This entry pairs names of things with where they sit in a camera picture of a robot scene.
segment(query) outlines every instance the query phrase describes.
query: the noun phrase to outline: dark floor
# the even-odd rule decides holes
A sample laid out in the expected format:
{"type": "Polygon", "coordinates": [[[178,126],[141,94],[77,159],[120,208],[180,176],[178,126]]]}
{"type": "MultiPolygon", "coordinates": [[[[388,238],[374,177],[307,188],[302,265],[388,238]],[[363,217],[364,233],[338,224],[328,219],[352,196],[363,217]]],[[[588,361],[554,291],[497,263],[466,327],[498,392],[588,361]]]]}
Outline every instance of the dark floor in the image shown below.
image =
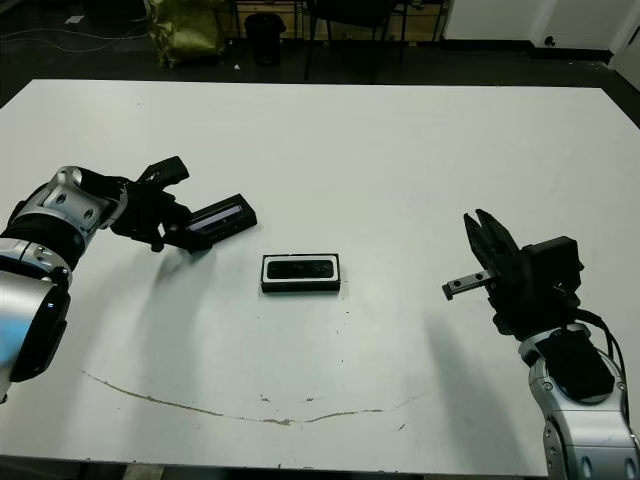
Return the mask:
{"type": "MultiPolygon", "coordinates": [[[[2,36],[32,28],[65,28],[103,36],[144,33],[144,22],[132,22],[140,12],[114,18],[102,14],[85,18],[78,25],[64,25],[70,15],[85,13],[82,4],[69,1],[26,0],[0,15],[2,36]]],[[[201,63],[170,71],[157,64],[148,37],[110,42],[61,32],[31,32],[0,37],[0,106],[8,102],[34,78],[120,79],[196,82],[302,83],[306,46],[282,46],[282,63],[257,67],[246,41],[228,48],[220,64],[201,63]],[[68,53],[30,37],[54,42],[68,53]]],[[[339,45],[316,48],[312,83],[370,83],[378,50],[371,45],[339,45]]],[[[605,64],[585,60],[532,59],[524,52],[447,51],[438,44],[405,49],[398,61],[398,47],[387,45],[376,83],[406,85],[541,85],[599,87],[640,126],[640,93],[605,64]]]]}

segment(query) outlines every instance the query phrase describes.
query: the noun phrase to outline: floor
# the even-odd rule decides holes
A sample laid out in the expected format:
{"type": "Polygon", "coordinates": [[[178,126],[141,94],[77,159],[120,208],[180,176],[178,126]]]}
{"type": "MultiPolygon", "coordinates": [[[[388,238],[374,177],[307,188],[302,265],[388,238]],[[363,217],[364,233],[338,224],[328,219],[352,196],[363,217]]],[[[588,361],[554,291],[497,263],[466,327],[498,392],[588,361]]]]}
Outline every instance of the floor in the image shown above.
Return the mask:
{"type": "MultiPolygon", "coordinates": [[[[106,37],[138,36],[144,33],[144,22],[135,21],[140,18],[139,10],[116,17],[111,13],[98,13],[87,16],[77,25],[65,25],[65,20],[71,15],[85,13],[86,8],[76,1],[26,0],[0,15],[0,107],[34,78],[263,83],[304,81],[303,68],[307,49],[302,43],[284,43],[279,66],[255,66],[248,43],[235,41],[230,42],[221,62],[186,65],[171,71],[158,66],[153,45],[147,36],[114,41],[51,31],[11,35],[12,32],[36,28],[64,28],[106,37]],[[59,48],[85,52],[71,53],[59,48]]],[[[377,53],[378,50],[371,45],[341,44],[331,49],[317,48],[310,82],[370,83],[377,53]]],[[[403,85],[597,87],[602,88],[640,127],[640,92],[601,62],[532,59],[526,53],[517,51],[449,51],[434,44],[406,48],[404,61],[400,64],[398,47],[387,45],[381,54],[375,82],[403,85]]],[[[56,465],[50,461],[20,461],[16,466],[11,459],[0,458],[0,473],[3,478],[14,478],[11,475],[15,474],[15,478],[34,479],[115,479],[122,478],[124,468],[125,466],[69,463],[56,465]],[[43,473],[45,471],[51,472],[51,476],[39,476],[48,475],[43,473]]],[[[243,475],[254,477],[261,476],[261,473],[236,471],[232,474],[219,470],[170,468],[165,470],[162,478],[196,480],[243,475]]],[[[283,476],[298,477],[301,472],[283,476]]],[[[328,475],[305,472],[304,476],[328,475]]],[[[353,475],[331,475],[332,480],[343,477],[351,479],[353,475]]]]}

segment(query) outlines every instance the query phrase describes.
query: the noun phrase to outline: cable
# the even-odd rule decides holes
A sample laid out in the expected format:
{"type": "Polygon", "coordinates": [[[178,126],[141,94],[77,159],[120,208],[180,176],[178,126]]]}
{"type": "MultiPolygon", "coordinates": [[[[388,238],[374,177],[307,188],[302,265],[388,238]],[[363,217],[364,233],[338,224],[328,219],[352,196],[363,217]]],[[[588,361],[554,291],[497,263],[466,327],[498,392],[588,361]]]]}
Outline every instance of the cable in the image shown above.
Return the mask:
{"type": "MultiPolygon", "coordinates": [[[[128,36],[131,32],[133,32],[134,30],[137,30],[138,28],[140,28],[140,25],[136,25],[131,30],[129,30],[127,33],[125,33],[124,36],[122,36],[122,37],[98,37],[96,35],[88,35],[88,34],[83,33],[81,35],[88,36],[88,37],[96,37],[96,38],[103,38],[103,39],[111,38],[112,39],[112,41],[108,42],[105,45],[102,45],[102,46],[96,47],[96,48],[90,48],[88,50],[70,50],[68,48],[61,47],[57,43],[51,42],[49,40],[45,40],[43,38],[36,38],[36,37],[11,38],[9,40],[2,41],[2,43],[20,42],[20,41],[23,41],[23,40],[27,40],[27,41],[32,41],[32,42],[46,43],[47,45],[50,45],[50,46],[52,46],[54,48],[57,48],[58,50],[66,52],[66,53],[91,53],[91,52],[97,52],[98,50],[103,50],[105,48],[109,48],[110,46],[118,43],[120,40],[133,40],[134,38],[146,37],[147,36],[146,33],[144,33],[142,35],[135,35],[133,37],[128,36]]],[[[53,28],[53,29],[38,29],[38,28],[35,28],[32,31],[35,31],[35,30],[59,30],[59,29],[55,29],[55,28],[53,28]]],[[[18,33],[25,33],[25,32],[28,32],[28,31],[29,30],[24,30],[22,32],[14,32],[13,34],[8,34],[8,35],[15,35],[15,34],[18,34],[18,33]]],[[[61,31],[67,32],[67,33],[78,33],[78,32],[69,32],[67,30],[61,30],[61,31]]]]}
{"type": "Polygon", "coordinates": [[[102,37],[100,35],[91,35],[89,33],[74,32],[71,30],[64,30],[62,28],[31,28],[29,30],[20,30],[18,32],[7,33],[6,35],[0,36],[0,40],[2,40],[3,38],[15,37],[16,35],[22,35],[23,33],[33,33],[33,32],[62,32],[62,33],[70,33],[72,35],[81,35],[83,37],[99,38],[100,40],[132,40],[134,38],[139,38],[137,36],[127,37],[126,35],[128,35],[128,33],[125,33],[125,35],[122,37],[102,37]]]}
{"type": "MultiPolygon", "coordinates": [[[[615,359],[613,358],[612,348],[610,347],[610,345],[613,345],[618,355],[618,362],[620,363],[620,374],[622,377],[622,381],[625,384],[627,384],[627,369],[624,364],[624,358],[622,357],[622,349],[620,348],[620,344],[616,340],[616,337],[613,336],[607,324],[604,323],[604,320],[602,320],[602,318],[597,316],[595,313],[591,313],[591,312],[588,312],[587,310],[581,310],[581,309],[576,309],[576,319],[602,329],[605,336],[607,337],[607,347],[609,348],[608,356],[609,358],[611,358],[611,360],[615,361],[615,359]]],[[[627,394],[626,391],[624,392],[622,398],[623,398],[622,414],[624,415],[624,418],[627,421],[627,423],[629,423],[629,395],[627,394]]]]}

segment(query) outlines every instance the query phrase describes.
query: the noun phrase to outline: black cable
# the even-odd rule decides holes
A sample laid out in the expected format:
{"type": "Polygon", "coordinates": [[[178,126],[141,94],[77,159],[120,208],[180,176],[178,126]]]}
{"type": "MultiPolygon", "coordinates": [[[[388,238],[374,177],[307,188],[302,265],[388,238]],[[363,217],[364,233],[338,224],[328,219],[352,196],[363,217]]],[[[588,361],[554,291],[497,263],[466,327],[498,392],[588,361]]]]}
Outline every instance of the black cable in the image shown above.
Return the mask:
{"type": "Polygon", "coordinates": [[[616,340],[616,337],[614,337],[613,334],[611,333],[611,330],[609,330],[609,327],[607,326],[607,324],[604,323],[604,320],[602,320],[602,318],[600,318],[598,315],[596,315],[595,313],[588,312],[587,310],[580,310],[580,309],[576,309],[575,313],[576,313],[576,320],[589,323],[595,327],[600,328],[604,332],[607,338],[607,348],[609,350],[608,356],[609,358],[611,358],[612,361],[615,361],[615,359],[613,358],[613,349],[611,348],[611,345],[613,345],[616,349],[616,353],[618,355],[618,362],[620,363],[620,376],[622,377],[622,381],[624,382],[625,389],[626,389],[624,394],[622,395],[622,415],[624,416],[627,423],[629,423],[630,421],[629,395],[627,393],[629,386],[627,385],[627,369],[624,364],[624,358],[622,357],[622,349],[620,348],[620,344],[616,340]]]}
{"type": "Polygon", "coordinates": [[[613,357],[613,342],[615,341],[615,339],[613,338],[609,327],[607,327],[607,324],[604,323],[604,320],[602,320],[602,318],[600,318],[595,313],[591,313],[587,310],[581,310],[579,308],[577,308],[575,311],[575,318],[576,320],[580,320],[582,322],[589,323],[594,327],[598,327],[604,332],[605,338],[607,339],[607,356],[611,360],[615,360],[613,357]]]}

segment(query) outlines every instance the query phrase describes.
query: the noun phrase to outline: black rectangular object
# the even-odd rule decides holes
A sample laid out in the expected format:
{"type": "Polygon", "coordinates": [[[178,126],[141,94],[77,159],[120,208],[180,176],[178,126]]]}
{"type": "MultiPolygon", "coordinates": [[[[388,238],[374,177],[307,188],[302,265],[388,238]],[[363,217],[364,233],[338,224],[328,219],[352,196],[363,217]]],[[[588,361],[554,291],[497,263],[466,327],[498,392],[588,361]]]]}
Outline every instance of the black rectangular object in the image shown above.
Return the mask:
{"type": "Polygon", "coordinates": [[[187,230],[204,235],[214,244],[257,223],[256,212],[238,194],[193,213],[187,230]]]}
{"type": "Polygon", "coordinates": [[[337,292],[340,260],[337,253],[265,255],[260,280],[265,293],[337,292]]]}

